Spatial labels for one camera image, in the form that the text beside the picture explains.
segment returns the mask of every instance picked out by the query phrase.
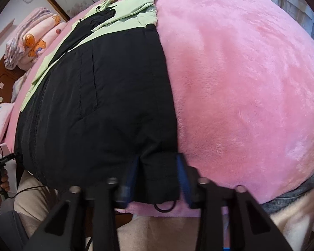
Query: wall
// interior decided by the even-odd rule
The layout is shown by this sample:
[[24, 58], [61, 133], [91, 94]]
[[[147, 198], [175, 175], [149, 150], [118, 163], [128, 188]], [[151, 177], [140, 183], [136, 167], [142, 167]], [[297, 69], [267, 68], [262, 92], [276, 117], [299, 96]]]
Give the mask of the wall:
[[5, 53], [6, 42], [9, 34], [24, 20], [37, 7], [46, 7], [52, 12], [56, 13], [55, 9], [49, 4], [47, 0], [10, 0], [4, 10], [0, 14], [0, 32], [2, 29], [10, 23], [12, 19], [15, 19], [12, 28], [7, 31], [0, 40], [0, 59]]

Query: wooden headboard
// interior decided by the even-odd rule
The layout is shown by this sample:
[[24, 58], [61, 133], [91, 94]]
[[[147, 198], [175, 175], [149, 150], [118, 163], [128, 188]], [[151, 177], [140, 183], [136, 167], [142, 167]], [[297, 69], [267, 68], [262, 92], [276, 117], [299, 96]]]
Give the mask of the wooden headboard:
[[12, 99], [13, 85], [16, 80], [23, 76], [25, 71], [15, 67], [14, 70], [5, 68], [4, 58], [0, 60], [0, 104], [10, 103]]

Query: screw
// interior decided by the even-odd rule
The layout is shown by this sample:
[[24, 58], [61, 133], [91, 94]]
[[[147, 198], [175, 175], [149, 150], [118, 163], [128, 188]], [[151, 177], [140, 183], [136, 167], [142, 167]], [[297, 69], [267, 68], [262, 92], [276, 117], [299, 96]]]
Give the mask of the screw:
[[236, 190], [237, 192], [240, 192], [240, 193], [246, 192], [246, 188], [245, 188], [244, 186], [242, 186], [242, 185], [238, 185], [238, 186], [235, 188], [235, 190]]
[[209, 179], [206, 178], [206, 177], [200, 177], [200, 178], [198, 179], [198, 183], [199, 183], [200, 185], [206, 185], [206, 184], [209, 183]]
[[79, 193], [81, 191], [81, 188], [79, 186], [72, 186], [70, 187], [69, 191], [72, 193]]
[[107, 180], [108, 185], [115, 185], [117, 184], [117, 178], [116, 177], [111, 177]]

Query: orange cartoon bear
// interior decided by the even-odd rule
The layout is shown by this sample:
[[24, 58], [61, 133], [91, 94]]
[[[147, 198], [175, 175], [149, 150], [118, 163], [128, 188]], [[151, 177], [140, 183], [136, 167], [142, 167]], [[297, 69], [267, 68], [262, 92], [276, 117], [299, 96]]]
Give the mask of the orange cartoon bear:
[[33, 47], [33, 45], [35, 44], [35, 38], [34, 38], [34, 35], [33, 34], [27, 34], [25, 35], [24, 37], [24, 45], [28, 48], [31, 48]]
[[28, 57], [37, 56], [37, 53], [42, 49], [46, 48], [46, 42], [44, 40], [40, 40], [28, 53]]
[[55, 25], [54, 25], [54, 26], [56, 26], [57, 24], [60, 23], [60, 17], [59, 17], [58, 15], [54, 15], [54, 16], [53, 16], [53, 19], [54, 19], [54, 21], [55, 21]]

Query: hand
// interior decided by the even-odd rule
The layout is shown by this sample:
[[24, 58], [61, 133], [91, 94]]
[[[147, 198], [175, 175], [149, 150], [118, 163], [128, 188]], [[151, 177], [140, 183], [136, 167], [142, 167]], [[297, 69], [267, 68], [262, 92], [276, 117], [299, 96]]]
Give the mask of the hand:
[[9, 181], [8, 181], [8, 175], [7, 175], [7, 170], [3, 169], [2, 172], [2, 176], [1, 176], [1, 182], [2, 184], [0, 185], [1, 188], [3, 188], [6, 192], [9, 192], [10, 187], [9, 187]]

